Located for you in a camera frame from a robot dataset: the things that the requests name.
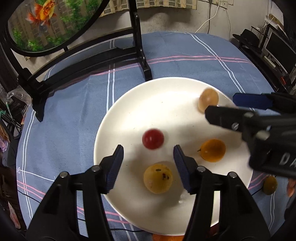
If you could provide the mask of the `olive green round fruit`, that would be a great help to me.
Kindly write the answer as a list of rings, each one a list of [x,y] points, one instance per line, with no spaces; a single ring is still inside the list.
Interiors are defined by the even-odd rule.
[[[265,178],[262,191],[265,195],[272,195],[278,187],[278,182],[274,176],[268,176]]]

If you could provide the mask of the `smooth orange fruit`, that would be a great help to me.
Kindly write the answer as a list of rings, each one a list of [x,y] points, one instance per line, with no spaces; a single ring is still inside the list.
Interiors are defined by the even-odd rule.
[[[220,161],[226,153],[226,145],[222,140],[213,138],[205,141],[198,150],[203,160],[208,162]]]

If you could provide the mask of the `tan spotted fruit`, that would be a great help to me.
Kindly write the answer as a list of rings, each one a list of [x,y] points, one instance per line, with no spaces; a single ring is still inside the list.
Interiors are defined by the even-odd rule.
[[[218,102],[219,102],[218,93],[212,88],[207,88],[202,92],[202,94],[199,97],[198,110],[201,113],[204,113],[208,106],[210,105],[216,106]]]

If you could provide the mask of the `orange tangerine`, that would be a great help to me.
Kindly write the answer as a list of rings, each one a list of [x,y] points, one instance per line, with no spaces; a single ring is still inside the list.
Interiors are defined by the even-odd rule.
[[[152,234],[153,241],[183,241],[183,239],[184,239],[183,235],[169,236],[169,235]]]

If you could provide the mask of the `yellow spotted loquat fruit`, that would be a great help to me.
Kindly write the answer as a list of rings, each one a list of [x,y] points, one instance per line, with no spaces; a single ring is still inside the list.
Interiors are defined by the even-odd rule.
[[[167,192],[173,182],[173,174],[170,168],[163,164],[149,166],[143,176],[145,187],[154,194]]]

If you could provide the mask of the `small red cherry tomato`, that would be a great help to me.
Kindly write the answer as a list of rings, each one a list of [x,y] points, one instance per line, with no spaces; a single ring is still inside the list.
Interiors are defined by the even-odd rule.
[[[165,141],[162,131],[157,128],[151,128],[144,132],[142,136],[142,144],[149,150],[160,148]]]

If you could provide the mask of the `computer monitor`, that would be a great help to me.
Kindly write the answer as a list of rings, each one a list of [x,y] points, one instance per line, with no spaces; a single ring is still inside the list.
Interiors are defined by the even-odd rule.
[[[295,66],[295,51],[278,34],[271,32],[265,49],[287,74],[292,72]]]

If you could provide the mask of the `black hat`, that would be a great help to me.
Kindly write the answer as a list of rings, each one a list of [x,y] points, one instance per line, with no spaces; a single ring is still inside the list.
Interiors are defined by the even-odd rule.
[[[232,36],[243,45],[249,45],[253,47],[259,46],[259,38],[255,35],[255,33],[248,29],[244,29],[240,35],[233,34]]]

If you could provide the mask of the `blue striped tablecloth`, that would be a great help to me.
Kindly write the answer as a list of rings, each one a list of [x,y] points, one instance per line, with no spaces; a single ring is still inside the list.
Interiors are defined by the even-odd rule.
[[[103,118],[126,92],[151,80],[184,77],[209,84],[219,96],[217,106],[250,110],[262,115],[262,109],[239,107],[233,102],[236,93],[262,94],[273,90],[258,69],[230,42],[207,34],[150,33],[144,35],[144,52],[152,71],[145,80],[135,59],[104,64],[94,72],[99,54],[125,50],[130,38],[119,38],[75,54],[52,69],[46,83],[56,86],[42,95],[41,113],[32,97],[22,146],[17,156],[16,183],[26,194],[21,210],[29,228],[30,222],[47,191],[63,171],[71,175],[84,173],[94,165],[94,145]],[[277,189],[272,195],[262,191],[266,177],[274,176]],[[282,186],[285,178],[259,172],[247,187],[270,232],[269,240],[286,240],[281,228],[273,229],[278,207],[285,207],[287,198]],[[115,225],[133,225],[125,220],[102,194],[102,203],[112,233]],[[214,193],[211,227],[218,226],[220,193]],[[87,236],[82,191],[77,192],[79,233]]]

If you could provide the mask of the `white round plate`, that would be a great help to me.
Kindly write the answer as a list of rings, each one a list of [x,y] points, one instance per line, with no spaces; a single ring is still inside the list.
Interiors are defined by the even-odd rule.
[[[140,84],[119,98],[107,112],[98,129],[94,163],[124,148],[124,158],[114,188],[106,200],[125,220],[147,232],[183,235],[192,213],[195,196],[183,187],[173,159],[173,148],[180,145],[184,154],[213,173],[233,171],[248,186],[252,170],[249,151],[241,134],[213,126],[198,111],[198,99],[209,84],[184,77],[165,77]],[[142,144],[145,131],[163,132],[164,144],[149,150]],[[222,140],[226,153],[218,162],[201,158],[198,150],[210,139]],[[163,194],[151,193],[144,185],[145,170],[156,163],[168,166],[173,183]]]

